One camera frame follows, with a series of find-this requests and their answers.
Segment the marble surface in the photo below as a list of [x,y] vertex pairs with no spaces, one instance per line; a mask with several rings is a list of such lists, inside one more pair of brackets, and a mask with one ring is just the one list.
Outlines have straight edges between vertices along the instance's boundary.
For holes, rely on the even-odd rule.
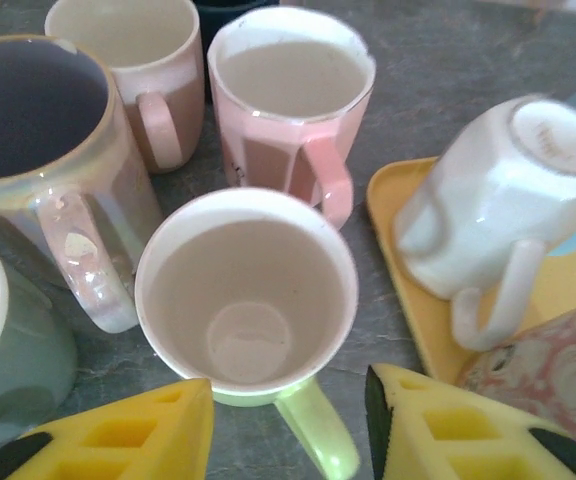
[[[373,173],[396,160],[437,155],[478,114],[509,98],[576,90],[576,15],[466,0],[307,0],[361,32],[378,61],[375,91],[348,159],[355,210],[343,227],[357,261],[361,297],[354,328],[320,374],[324,391],[361,453],[357,478],[372,478],[364,375],[371,362],[416,371],[422,365],[373,235],[365,191]],[[50,0],[6,0],[0,34],[41,33]],[[212,111],[201,144],[181,170],[153,178],[166,214],[225,187]],[[0,244],[0,253],[18,264]],[[72,296],[41,287],[76,332],[79,375],[58,415],[96,407],[176,380],[138,328],[110,336],[95,330]],[[317,472],[274,407],[216,406],[207,478],[310,479]]]

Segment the cup handle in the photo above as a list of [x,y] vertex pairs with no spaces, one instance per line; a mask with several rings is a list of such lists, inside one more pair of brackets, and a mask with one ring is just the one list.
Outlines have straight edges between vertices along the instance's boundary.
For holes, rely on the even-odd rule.
[[275,406],[324,478],[355,475],[357,447],[315,377],[283,391]]
[[122,282],[83,196],[51,189],[39,199],[37,216],[59,270],[92,321],[108,333],[137,325],[132,275]]
[[488,323],[480,331],[478,311],[482,292],[470,287],[459,291],[451,303],[452,335],[463,348],[483,352],[511,337],[520,327],[532,295],[539,266],[548,244],[541,240],[519,240],[510,258]]
[[302,148],[321,189],[322,213],[339,229],[353,206],[352,177],[346,163],[330,137],[309,140]]
[[159,92],[142,93],[137,96],[137,107],[157,168],[167,171],[183,165],[181,144],[164,96]]

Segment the pastel green mug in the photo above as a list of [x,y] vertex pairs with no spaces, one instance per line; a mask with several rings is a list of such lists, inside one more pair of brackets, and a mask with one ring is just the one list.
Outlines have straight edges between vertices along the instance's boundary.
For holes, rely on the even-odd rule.
[[237,188],[173,213],[146,246],[135,303],[146,338],[183,378],[209,378],[217,402],[274,404],[325,478],[351,478],[359,454],[315,375],[355,318],[355,264],[306,203]]

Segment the yellow tray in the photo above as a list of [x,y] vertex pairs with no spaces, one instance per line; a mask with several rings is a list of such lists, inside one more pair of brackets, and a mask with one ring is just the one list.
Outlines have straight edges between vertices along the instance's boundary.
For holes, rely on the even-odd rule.
[[[412,330],[428,375],[454,383],[473,352],[459,347],[450,333],[449,303],[419,287],[404,271],[393,248],[392,219],[432,169],[435,158],[395,162],[375,173],[368,185],[367,203],[379,246]],[[482,301],[487,318],[496,292]],[[576,308],[576,252],[548,257],[541,266],[521,330],[544,323]]]

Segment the floral pattern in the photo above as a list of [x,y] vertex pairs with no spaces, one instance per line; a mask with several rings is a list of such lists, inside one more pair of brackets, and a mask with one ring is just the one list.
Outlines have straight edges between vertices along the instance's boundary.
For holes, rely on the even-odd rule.
[[576,438],[576,310],[480,355],[457,385],[558,423]]

